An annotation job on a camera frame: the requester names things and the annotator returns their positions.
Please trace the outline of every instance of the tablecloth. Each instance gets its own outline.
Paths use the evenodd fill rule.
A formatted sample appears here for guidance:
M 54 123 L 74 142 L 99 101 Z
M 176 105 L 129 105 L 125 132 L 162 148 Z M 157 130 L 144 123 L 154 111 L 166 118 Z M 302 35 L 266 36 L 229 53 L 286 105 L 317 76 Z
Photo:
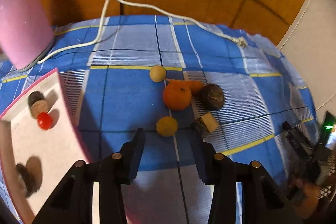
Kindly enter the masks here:
M 93 40 L 98 23 L 94 19 L 57 27 L 52 50 Z M 122 187 L 129 219 L 144 224 L 205 224 L 213 187 L 198 178 L 189 145 L 190 124 L 205 110 L 195 99 L 184 111 L 169 111 L 162 101 L 165 83 L 150 79 L 151 66 L 164 66 L 170 79 L 219 85 L 226 100 L 212 114 L 220 126 L 204 136 L 204 141 L 233 161 L 260 161 L 279 185 L 291 168 L 282 123 L 298 126 L 313 142 L 319 137 L 310 91 L 271 41 L 225 25 L 206 25 L 233 37 L 243 36 L 248 46 L 239 48 L 190 22 L 170 17 L 108 17 L 100 43 L 61 52 L 22 73 L 9 61 L 0 63 L 0 112 L 57 67 L 94 160 L 119 151 L 138 127 L 146 131 L 137 178 Z M 174 137 L 160 137 L 155 124 L 169 115 L 178 121 L 179 130 Z M 3 183 L 0 194 L 17 216 Z M 242 219 L 241 196 L 237 184 L 237 223 Z

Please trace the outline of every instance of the pink appliance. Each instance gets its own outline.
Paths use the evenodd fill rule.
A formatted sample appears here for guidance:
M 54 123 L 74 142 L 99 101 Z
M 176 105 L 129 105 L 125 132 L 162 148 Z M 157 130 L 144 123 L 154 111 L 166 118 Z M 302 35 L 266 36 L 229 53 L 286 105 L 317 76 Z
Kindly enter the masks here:
M 53 30 L 40 0 L 0 0 L 0 48 L 20 71 L 42 59 Z

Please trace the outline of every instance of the white tray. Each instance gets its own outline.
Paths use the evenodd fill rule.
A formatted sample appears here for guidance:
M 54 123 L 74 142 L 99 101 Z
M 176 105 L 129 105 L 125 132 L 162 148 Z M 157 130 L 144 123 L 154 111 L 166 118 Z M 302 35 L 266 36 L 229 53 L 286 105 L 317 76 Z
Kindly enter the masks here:
M 52 105 L 49 113 L 57 120 L 44 131 L 30 115 L 28 96 L 40 91 Z M 47 73 L 20 94 L 0 116 L 0 161 L 9 196 L 25 224 L 30 224 L 55 186 L 76 160 L 91 162 L 81 137 L 72 123 L 62 79 L 57 69 Z M 37 193 L 25 198 L 19 189 L 16 164 L 31 156 L 41 161 L 42 184 Z

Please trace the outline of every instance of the carrot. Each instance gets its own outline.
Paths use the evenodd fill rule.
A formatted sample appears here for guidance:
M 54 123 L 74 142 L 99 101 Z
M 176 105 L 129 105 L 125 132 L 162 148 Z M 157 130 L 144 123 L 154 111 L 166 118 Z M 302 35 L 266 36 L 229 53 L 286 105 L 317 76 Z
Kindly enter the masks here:
M 193 96 L 198 95 L 198 93 L 204 87 L 204 84 L 201 81 L 175 80 L 175 79 L 166 79 L 166 80 L 169 83 L 173 83 L 173 82 L 184 83 L 188 88 L 190 88 Z

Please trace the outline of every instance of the power cord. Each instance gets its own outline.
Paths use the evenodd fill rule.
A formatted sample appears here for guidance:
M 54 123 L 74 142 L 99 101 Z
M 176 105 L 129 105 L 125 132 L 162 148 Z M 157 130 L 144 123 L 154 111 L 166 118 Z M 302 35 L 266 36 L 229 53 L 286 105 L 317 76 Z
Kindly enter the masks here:
M 223 37 L 225 39 L 228 39 L 230 41 L 232 41 L 233 43 L 237 44 L 239 47 L 246 47 L 247 46 L 247 41 L 244 37 L 231 37 L 227 34 L 224 33 L 219 33 L 219 32 L 215 32 L 207 27 L 205 27 L 204 25 L 202 25 L 201 23 L 199 23 L 197 20 L 191 18 L 191 17 L 185 17 L 185 16 L 179 16 L 179 15 L 175 15 L 175 14 L 171 14 L 169 12 L 166 12 L 165 10 L 162 10 L 154 5 L 150 5 L 150 4 L 143 4 L 143 3 L 134 3 L 134 2 L 128 2 L 125 0 L 116 0 L 119 3 L 122 3 L 124 5 L 129 5 L 129 6 L 134 6 L 134 7 L 144 7 L 144 8 L 150 8 L 153 10 L 156 10 L 166 16 L 170 16 L 170 17 L 174 17 L 174 18 L 179 18 L 182 20 L 187 20 L 190 21 L 192 23 L 194 23 L 195 25 L 197 25 L 198 27 L 200 27 L 201 29 L 211 32 L 219 37 Z M 105 0 L 104 6 L 103 6 L 103 10 L 101 11 L 101 16 L 100 16 L 100 22 L 99 22 L 99 27 L 98 27 L 98 33 L 97 36 L 94 40 L 92 40 L 91 42 L 87 42 L 87 43 L 82 43 L 82 44 L 76 44 L 76 45 L 71 45 L 71 46 L 67 46 L 67 47 L 63 47 L 60 48 L 56 51 L 51 52 L 50 54 L 48 54 L 46 57 L 44 57 L 42 60 L 38 61 L 38 64 L 43 63 L 44 61 L 48 60 L 50 57 L 54 56 L 55 54 L 58 54 L 60 52 L 66 51 L 66 50 L 70 50 L 73 48 L 79 48 L 79 47 L 86 47 L 86 46 L 90 46 L 93 44 L 96 44 L 97 42 L 100 42 L 100 36 L 101 36 L 101 32 L 102 32 L 102 26 L 103 26 L 103 22 L 104 22 L 104 18 L 105 18 L 105 14 L 106 14 L 106 10 L 107 7 L 109 6 L 109 2 L 110 0 Z

